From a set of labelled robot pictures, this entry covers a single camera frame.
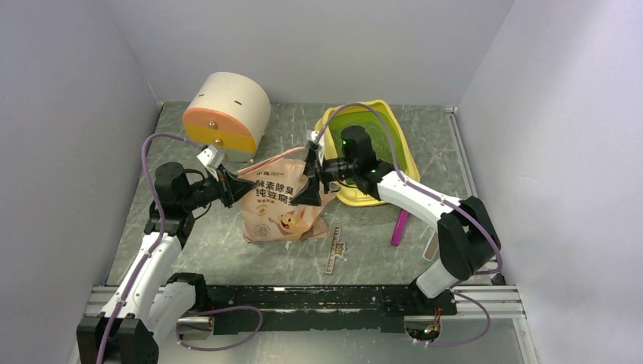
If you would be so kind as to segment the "magenta plastic scoop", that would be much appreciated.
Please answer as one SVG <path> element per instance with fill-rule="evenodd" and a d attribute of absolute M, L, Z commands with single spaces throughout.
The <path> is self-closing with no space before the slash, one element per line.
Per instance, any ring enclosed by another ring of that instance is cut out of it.
<path fill-rule="evenodd" d="M 408 211 L 401 209 L 397 217 L 396 224 L 394 225 L 393 233 L 391 235 L 391 246 L 399 246 L 401 244 L 408 218 Z"/>

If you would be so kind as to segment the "pink cat litter bag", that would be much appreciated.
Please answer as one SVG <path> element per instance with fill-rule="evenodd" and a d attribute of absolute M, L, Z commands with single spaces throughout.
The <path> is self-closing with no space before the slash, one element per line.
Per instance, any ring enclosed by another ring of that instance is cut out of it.
<path fill-rule="evenodd" d="M 246 242 L 299 241 L 329 235 L 322 211 L 335 198 L 334 193 L 323 193 L 320 206 L 290 204 L 306 181 L 302 176 L 305 162 L 290 156 L 303 150 L 302 146 L 288 149 L 237 172 L 256 184 L 239 201 Z"/>

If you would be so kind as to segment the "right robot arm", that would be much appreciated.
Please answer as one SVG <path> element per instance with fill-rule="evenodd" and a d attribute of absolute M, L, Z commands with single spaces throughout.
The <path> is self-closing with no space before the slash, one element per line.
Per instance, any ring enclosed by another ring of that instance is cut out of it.
<path fill-rule="evenodd" d="M 343 155 L 326 159 L 318 131 L 309 132 L 303 187 L 291 205 L 319 206 L 333 182 L 351 180 L 357 189 L 380 202 L 395 205 L 431 226 L 438 235 L 439 257 L 414 280 L 411 308 L 429 313 L 438 295 L 471 278 L 500 256 L 500 241 L 484 203 L 475 196 L 458 199 L 414 181 L 379 159 L 370 136 L 360 126 L 343 129 Z"/>

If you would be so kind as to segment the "torn bag top strip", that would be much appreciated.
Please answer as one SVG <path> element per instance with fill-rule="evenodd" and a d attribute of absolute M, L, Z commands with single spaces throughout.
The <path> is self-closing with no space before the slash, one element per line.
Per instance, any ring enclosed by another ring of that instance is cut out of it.
<path fill-rule="evenodd" d="M 337 258 L 343 258 L 344 252 L 346 251 L 346 244 L 340 241 L 342 228 L 336 226 L 333 229 L 331 235 L 331 245 L 329 249 L 329 254 L 327 262 L 325 264 L 325 274 L 331 275 L 334 271 L 334 264 Z"/>

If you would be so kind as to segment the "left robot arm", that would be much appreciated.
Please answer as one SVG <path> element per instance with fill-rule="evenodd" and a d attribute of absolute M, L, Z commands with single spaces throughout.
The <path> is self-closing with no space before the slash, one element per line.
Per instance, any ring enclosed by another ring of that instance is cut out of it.
<path fill-rule="evenodd" d="M 155 171 L 154 193 L 144 236 L 121 285 L 97 315 L 77 326 L 81 363 L 156 363 L 159 346 L 183 315 L 200 315 L 210 304 L 205 278 L 170 274 L 196 222 L 195 210 L 214 201 L 230 207 L 256 183 L 220 165 L 190 183 L 188 170 L 167 162 Z"/>

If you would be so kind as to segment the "white orange cylindrical bin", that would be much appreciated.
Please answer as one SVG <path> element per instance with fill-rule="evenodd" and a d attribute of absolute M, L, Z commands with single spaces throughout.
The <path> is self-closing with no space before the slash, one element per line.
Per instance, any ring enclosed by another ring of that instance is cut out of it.
<path fill-rule="evenodd" d="M 183 113 L 187 136 L 222 149 L 231 162 L 247 162 L 259 147 L 271 117 L 271 104 L 254 80 L 215 72 L 205 80 Z"/>

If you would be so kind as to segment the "yellow green litter box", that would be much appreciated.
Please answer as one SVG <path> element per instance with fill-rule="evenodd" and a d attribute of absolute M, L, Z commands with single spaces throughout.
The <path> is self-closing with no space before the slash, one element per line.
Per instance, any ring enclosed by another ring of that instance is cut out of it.
<path fill-rule="evenodd" d="M 366 103 L 377 113 L 359 106 L 350 106 L 341 111 L 335 107 L 328 108 L 314 126 L 320 131 L 331 115 L 335 115 L 324 133 L 325 158 L 336 158 L 343 155 L 340 146 L 340 132 L 346 127 L 358 125 L 365 128 L 370 136 L 376 156 L 388 163 L 396 158 L 398 167 L 413 180 L 420 181 L 420 173 L 410 152 L 409 145 L 391 107 L 381 99 Z"/>

